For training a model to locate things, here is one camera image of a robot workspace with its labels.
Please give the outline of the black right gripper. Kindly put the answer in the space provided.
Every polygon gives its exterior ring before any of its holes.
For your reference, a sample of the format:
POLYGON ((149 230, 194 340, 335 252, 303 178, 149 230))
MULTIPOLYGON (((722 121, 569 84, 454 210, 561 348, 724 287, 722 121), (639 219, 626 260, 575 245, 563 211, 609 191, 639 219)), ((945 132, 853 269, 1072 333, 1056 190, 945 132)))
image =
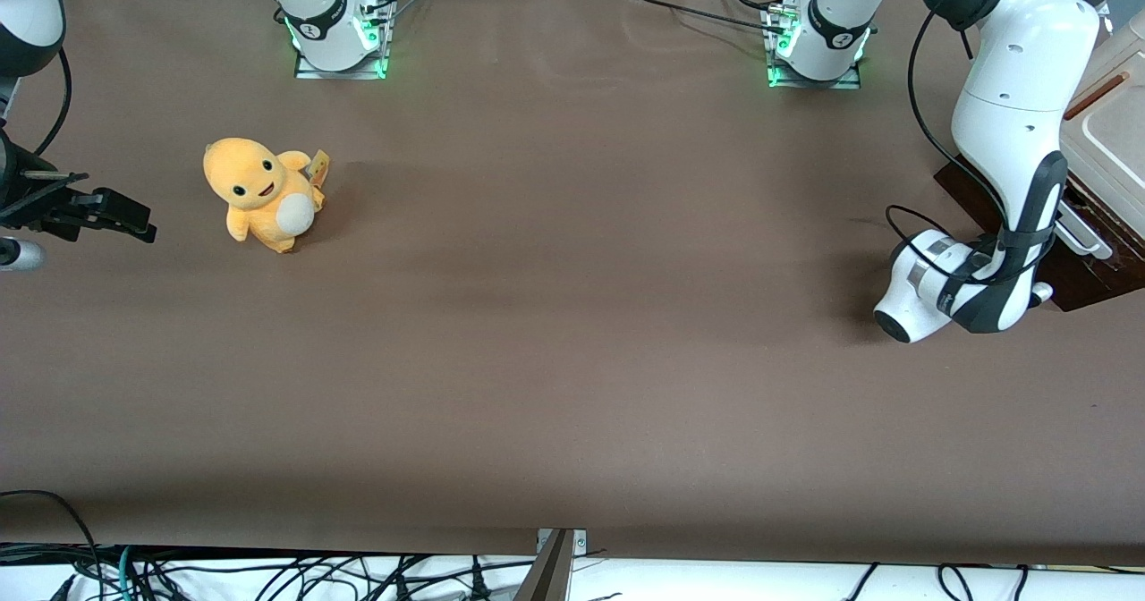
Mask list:
POLYGON ((117 190, 97 188, 89 195, 89 214, 94 219, 76 218, 72 199, 79 192, 70 185, 87 180, 89 174, 56 169, 44 158, 13 143, 5 131, 1 140, 3 229, 50 234, 66 242, 78 242, 82 230, 118 232, 135 240, 155 242, 158 229, 150 224, 150 208, 143 203, 117 190))

